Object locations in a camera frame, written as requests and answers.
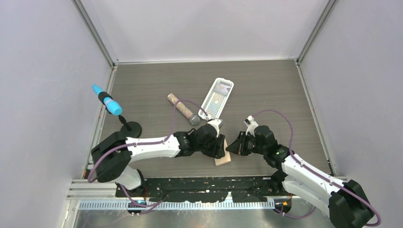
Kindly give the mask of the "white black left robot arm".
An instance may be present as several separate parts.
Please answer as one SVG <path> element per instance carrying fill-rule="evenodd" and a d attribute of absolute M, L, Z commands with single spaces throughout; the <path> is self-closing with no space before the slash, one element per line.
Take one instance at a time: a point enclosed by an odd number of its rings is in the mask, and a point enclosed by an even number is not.
<path fill-rule="evenodd" d="M 142 196 L 146 189 L 143 175 L 138 169 L 131 168 L 130 163 L 158 157 L 188 157 L 195 152 L 219 159 L 225 155 L 221 126 L 221 119 L 213 119 L 196 130 L 160 138 L 132 138 L 114 132 L 91 150 L 94 166 L 88 181 L 114 181 L 133 196 Z"/>

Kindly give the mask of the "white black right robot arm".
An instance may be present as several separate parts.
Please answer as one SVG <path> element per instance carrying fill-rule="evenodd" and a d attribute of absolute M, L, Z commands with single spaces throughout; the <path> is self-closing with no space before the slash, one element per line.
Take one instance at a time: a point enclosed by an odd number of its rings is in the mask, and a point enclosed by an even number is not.
<path fill-rule="evenodd" d="M 271 176 L 273 192 L 299 196 L 327 215 L 336 228 L 362 228 L 374 216 L 359 183 L 342 181 L 303 161 L 279 144 L 268 126 L 258 126 L 254 133 L 240 132 L 226 150 L 240 156 L 262 154 L 277 169 Z"/>

